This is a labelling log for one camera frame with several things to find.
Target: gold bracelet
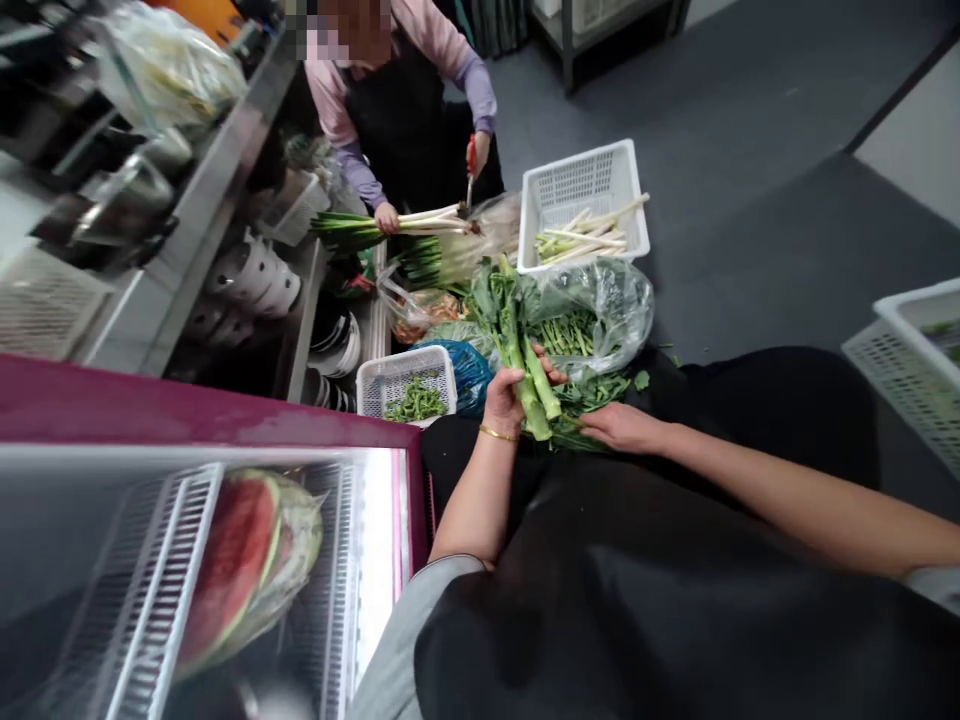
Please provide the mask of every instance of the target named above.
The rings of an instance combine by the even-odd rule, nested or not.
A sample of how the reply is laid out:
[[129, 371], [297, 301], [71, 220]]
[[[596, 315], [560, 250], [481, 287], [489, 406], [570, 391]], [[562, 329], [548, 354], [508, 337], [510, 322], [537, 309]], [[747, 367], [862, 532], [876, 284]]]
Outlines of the gold bracelet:
[[495, 437], [498, 440], [506, 440], [507, 442], [516, 442], [516, 435], [504, 435], [503, 433], [498, 433], [496, 430], [491, 430], [486, 425], [480, 426], [480, 432], [485, 432], [490, 437]]

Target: hand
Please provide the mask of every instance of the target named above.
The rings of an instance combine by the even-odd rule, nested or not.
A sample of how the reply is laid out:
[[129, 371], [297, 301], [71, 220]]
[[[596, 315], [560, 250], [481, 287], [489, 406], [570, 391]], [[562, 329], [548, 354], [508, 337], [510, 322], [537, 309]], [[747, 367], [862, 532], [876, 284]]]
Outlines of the hand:
[[[551, 385], [562, 385], [569, 380], [566, 374], [553, 366], [542, 347], [534, 345], [533, 350], [540, 358], [540, 363]], [[523, 370], [501, 368], [487, 386], [487, 404], [484, 408], [483, 424], [491, 430], [504, 435], [517, 435], [520, 432], [520, 423], [523, 422], [526, 414], [517, 397], [515, 386], [523, 380], [524, 375]]]
[[[476, 157], [474, 158], [474, 178], [480, 177], [483, 168], [487, 165], [487, 158], [490, 157], [490, 135], [483, 130], [474, 133], [474, 143], [476, 144]], [[470, 172], [470, 143], [467, 143], [467, 172]]]
[[668, 423], [650, 417], [622, 403], [610, 403], [596, 412], [580, 416], [587, 424], [580, 432], [621, 452], [663, 455]]
[[380, 203], [373, 217], [377, 221], [377, 227], [380, 228], [380, 232], [386, 233], [387, 235], [396, 235], [400, 232], [400, 216], [397, 215], [397, 209], [390, 203]]

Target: red scissors handle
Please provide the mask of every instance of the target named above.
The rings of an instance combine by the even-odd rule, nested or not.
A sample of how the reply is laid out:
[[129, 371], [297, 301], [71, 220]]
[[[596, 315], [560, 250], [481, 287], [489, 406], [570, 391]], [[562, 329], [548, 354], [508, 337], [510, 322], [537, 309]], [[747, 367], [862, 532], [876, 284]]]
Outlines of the red scissors handle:
[[477, 171], [477, 135], [470, 135], [470, 151], [467, 154], [467, 172], [470, 177], [476, 177]]

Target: forearm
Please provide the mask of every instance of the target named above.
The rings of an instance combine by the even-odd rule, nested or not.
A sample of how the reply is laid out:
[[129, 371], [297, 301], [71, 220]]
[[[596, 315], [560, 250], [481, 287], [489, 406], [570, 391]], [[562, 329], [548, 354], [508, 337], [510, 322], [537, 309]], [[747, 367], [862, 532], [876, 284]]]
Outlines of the forearm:
[[387, 196], [383, 194], [383, 186], [380, 185], [380, 181], [363, 157], [359, 140], [337, 148], [337, 162], [343, 169], [347, 182], [353, 186], [367, 205], [376, 210], [381, 203], [387, 201]]
[[899, 500], [682, 425], [664, 444], [666, 457], [839, 565], [896, 579], [960, 565], [960, 526]]
[[496, 130], [497, 96], [493, 92], [487, 66], [473, 50], [467, 53], [453, 83], [467, 95], [473, 113], [474, 130], [493, 135]]
[[[501, 430], [506, 435], [519, 434], [519, 428]], [[477, 434], [467, 469], [443, 511], [430, 562], [463, 553], [479, 558], [488, 567], [496, 563], [507, 531], [516, 455], [515, 442]]]

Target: plastic crate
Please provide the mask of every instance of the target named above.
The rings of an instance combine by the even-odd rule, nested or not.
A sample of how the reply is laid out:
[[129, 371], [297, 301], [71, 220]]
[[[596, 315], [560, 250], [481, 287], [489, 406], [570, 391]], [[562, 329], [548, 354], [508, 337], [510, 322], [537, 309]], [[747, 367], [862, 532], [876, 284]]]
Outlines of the plastic crate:
[[[382, 418], [387, 404], [402, 400], [407, 383], [415, 377], [420, 377], [428, 388], [440, 391], [440, 399], [447, 405], [447, 415], [457, 411], [457, 383], [450, 354], [445, 348], [431, 346], [368, 360], [361, 365], [357, 371], [357, 414]], [[434, 420], [436, 418], [411, 424], [425, 427]]]
[[26, 244], [0, 257], [0, 352], [66, 360], [113, 289]]
[[313, 173], [300, 171], [293, 174], [293, 192], [300, 190], [290, 202], [290, 192], [286, 186], [263, 212], [257, 221], [257, 229], [269, 240], [282, 242], [296, 247], [310, 232], [310, 223], [317, 213], [330, 209], [330, 198], [320, 187], [320, 178]]
[[960, 321], [960, 279], [884, 298], [880, 319], [843, 351], [900, 416], [960, 479], [960, 368], [922, 328]]
[[[642, 194], [633, 140], [621, 140], [528, 170], [523, 174], [517, 271], [526, 274], [545, 269], [537, 254], [537, 234], [543, 230], [563, 227], [586, 208], [594, 215], [614, 212]], [[618, 227], [626, 234], [627, 252], [616, 257], [631, 260], [650, 252], [642, 205], [621, 217]]]

